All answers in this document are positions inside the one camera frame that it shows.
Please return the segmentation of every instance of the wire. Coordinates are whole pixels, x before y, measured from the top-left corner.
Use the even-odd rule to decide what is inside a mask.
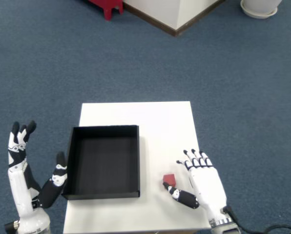
[[[266,228],[263,232],[257,232],[257,231],[252,231],[249,229],[244,228],[243,226],[240,225],[237,217],[235,216],[234,212],[232,211],[231,206],[225,206],[223,208],[223,211],[227,214],[230,215],[231,219],[246,233],[250,233],[250,234],[268,234],[270,231],[275,230],[275,229],[280,229],[280,228],[286,228],[286,229],[290,229],[291,230],[291,226],[286,225],[286,224],[276,224],[276,225],[272,225],[268,228]]]

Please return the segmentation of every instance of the pot base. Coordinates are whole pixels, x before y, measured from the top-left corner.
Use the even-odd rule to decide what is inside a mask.
[[[277,11],[278,11],[278,7],[276,7],[276,8],[275,8],[272,12],[270,12],[269,14],[266,14],[266,15],[258,14],[258,13],[255,13],[255,12],[252,12],[252,11],[249,11],[248,9],[246,9],[246,8],[244,7],[244,5],[243,5],[243,2],[244,2],[244,0],[241,0],[241,2],[240,2],[240,5],[241,5],[241,8],[242,8],[243,12],[244,12],[246,15],[248,15],[248,16],[250,16],[250,17],[252,17],[252,18],[255,18],[255,19],[261,19],[261,20],[263,20],[263,19],[267,19],[267,18],[269,18],[270,16],[275,15],[275,14],[277,13]]]

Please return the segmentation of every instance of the wall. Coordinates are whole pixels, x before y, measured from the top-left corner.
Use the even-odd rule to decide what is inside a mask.
[[[181,1],[183,0],[124,0],[128,5],[146,13],[173,29],[177,28]]]
[[[217,0],[181,0],[175,29],[180,28],[215,2]]]

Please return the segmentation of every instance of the white table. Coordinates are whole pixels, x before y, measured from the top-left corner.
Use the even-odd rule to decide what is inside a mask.
[[[67,202],[64,234],[198,230],[209,228],[202,209],[176,201],[162,185],[174,173],[179,189],[193,192],[183,150],[198,141],[190,102],[84,103],[80,126],[139,125],[139,198],[71,200]]]

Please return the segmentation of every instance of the black tray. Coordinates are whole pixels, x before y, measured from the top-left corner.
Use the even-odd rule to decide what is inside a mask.
[[[63,196],[139,197],[139,126],[73,128]]]

